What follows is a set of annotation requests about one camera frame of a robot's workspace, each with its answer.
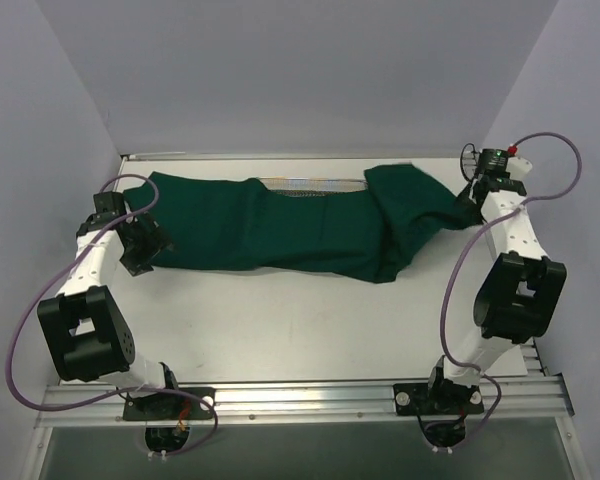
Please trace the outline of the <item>green surgical drape cloth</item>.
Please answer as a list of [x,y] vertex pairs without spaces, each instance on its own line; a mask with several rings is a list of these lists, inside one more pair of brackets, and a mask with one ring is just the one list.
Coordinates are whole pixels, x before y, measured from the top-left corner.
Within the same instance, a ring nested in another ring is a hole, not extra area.
[[132,209],[150,213],[173,250],[163,268],[248,271],[261,267],[395,281],[441,230],[464,230],[477,217],[442,183],[410,164],[364,173],[361,191],[292,197],[256,178],[198,180],[159,172],[125,190]]

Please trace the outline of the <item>metal mesh instrument tray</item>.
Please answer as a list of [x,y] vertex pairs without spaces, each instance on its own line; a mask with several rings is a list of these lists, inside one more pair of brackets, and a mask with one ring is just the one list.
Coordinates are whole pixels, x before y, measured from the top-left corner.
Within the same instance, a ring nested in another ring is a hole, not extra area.
[[290,197],[316,197],[364,191],[367,182],[359,179],[259,177],[270,191]]

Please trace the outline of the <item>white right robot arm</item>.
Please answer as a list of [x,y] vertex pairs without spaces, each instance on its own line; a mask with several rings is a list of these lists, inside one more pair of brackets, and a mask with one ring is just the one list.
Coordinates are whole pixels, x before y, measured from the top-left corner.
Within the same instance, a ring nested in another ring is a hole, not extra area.
[[541,247],[524,205],[526,190],[520,180],[484,175],[473,187],[480,234],[488,237],[494,264],[473,303],[474,326],[464,340],[451,347],[446,341],[447,289],[441,309],[443,355],[424,388],[424,400],[444,413],[477,390],[481,375],[501,356],[548,329],[567,271]]

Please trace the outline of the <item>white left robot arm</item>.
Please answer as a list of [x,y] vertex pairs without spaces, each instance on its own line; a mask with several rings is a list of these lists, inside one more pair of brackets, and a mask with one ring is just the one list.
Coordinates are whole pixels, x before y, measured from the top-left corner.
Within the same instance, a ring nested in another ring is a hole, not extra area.
[[127,220],[121,193],[98,193],[94,205],[77,231],[78,263],[56,296],[37,307],[53,364],[64,381],[106,381],[134,397],[149,387],[146,408],[170,419],[182,405],[175,375],[137,352],[109,283],[118,266],[133,277],[151,272],[154,257],[173,243],[150,213]]

